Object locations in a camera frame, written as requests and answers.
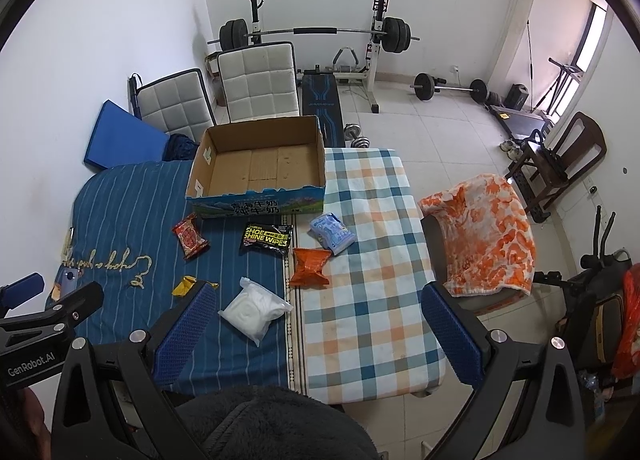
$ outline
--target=black package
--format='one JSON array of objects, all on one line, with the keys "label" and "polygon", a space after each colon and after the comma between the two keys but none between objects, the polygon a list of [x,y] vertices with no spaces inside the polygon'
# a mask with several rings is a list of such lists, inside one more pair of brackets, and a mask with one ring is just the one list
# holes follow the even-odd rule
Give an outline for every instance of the black package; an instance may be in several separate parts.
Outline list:
[{"label": "black package", "polygon": [[267,225],[249,222],[242,233],[240,250],[258,246],[284,256],[291,243],[290,225]]}]

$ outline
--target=silver bolt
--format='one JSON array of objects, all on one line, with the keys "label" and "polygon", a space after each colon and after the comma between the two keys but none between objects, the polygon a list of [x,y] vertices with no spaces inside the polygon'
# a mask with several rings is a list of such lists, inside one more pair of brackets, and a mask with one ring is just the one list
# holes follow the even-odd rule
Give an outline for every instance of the silver bolt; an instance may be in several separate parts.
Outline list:
[{"label": "silver bolt", "polygon": [[134,330],[129,334],[129,341],[132,343],[141,343],[145,340],[146,332],[144,330]]},{"label": "silver bolt", "polygon": [[84,337],[76,337],[74,341],[71,343],[71,346],[74,350],[79,350],[86,344],[86,340]]},{"label": "silver bolt", "polygon": [[507,341],[507,334],[502,330],[495,329],[491,331],[491,339],[497,343],[504,343]]},{"label": "silver bolt", "polygon": [[562,338],[559,338],[559,337],[552,337],[551,344],[553,345],[554,348],[557,348],[558,350],[562,350],[564,348],[564,341],[562,340]]}]

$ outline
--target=blue gripper pad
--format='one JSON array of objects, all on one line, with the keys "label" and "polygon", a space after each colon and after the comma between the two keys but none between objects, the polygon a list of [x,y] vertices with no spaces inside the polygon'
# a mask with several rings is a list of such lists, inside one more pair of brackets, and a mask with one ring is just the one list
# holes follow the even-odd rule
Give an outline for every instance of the blue gripper pad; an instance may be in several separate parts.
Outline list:
[{"label": "blue gripper pad", "polygon": [[180,375],[211,317],[218,311],[218,293],[207,283],[167,333],[154,355],[153,378],[169,386]]},{"label": "blue gripper pad", "polygon": [[22,303],[37,296],[44,290],[44,280],[38,273],[33,273],[21,280],[2,288],[0,301],[6,309],[15,309]]},{"label": "blue gripper pad", "polygon": [[424,286],[420,306],[460,382],[478,389],[484,379],[482,353],[433,282]]}]

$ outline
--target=black speaker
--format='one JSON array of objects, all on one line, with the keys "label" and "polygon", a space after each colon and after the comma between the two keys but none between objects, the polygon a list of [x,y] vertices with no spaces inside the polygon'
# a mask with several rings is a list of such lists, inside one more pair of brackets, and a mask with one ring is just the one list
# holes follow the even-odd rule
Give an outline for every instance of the black speaker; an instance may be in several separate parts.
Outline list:
[{"label": "black speaker", "polygon": [[507,99],[504,100],[504,107],[511,110],[522,110],[527,97],[529,97],[527,87],[523,84],[513,84],[507,94]]}]

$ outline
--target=orange snack package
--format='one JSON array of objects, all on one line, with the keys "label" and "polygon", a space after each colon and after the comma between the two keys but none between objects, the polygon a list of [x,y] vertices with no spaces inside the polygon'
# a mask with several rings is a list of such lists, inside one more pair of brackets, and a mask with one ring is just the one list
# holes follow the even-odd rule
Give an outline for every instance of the orange snack package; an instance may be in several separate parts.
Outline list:
[{"label": "orange snack package", "polygon": [[296,271],[289,281],[292,287],[329,284],[329,278],[322,274],[322,267],[331,256],[331,251],[296,247],[293,254],[296,257]]}]

